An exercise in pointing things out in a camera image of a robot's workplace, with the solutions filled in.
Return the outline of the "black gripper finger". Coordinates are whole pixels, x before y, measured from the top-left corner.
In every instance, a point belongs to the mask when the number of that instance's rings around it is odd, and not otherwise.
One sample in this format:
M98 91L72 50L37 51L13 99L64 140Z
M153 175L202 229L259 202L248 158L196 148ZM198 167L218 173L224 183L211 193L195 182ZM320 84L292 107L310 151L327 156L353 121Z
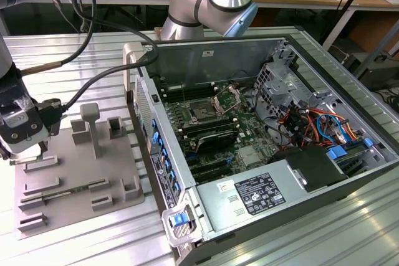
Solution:
M9 145L6 144L4 141L0 142L0 155L3 160L8 160L12 155Z
M39 134L39 156L42 157L43 154L49 149L49 140L59 134L60 121L62 119L61 115L40 115L42 122L42 130Z

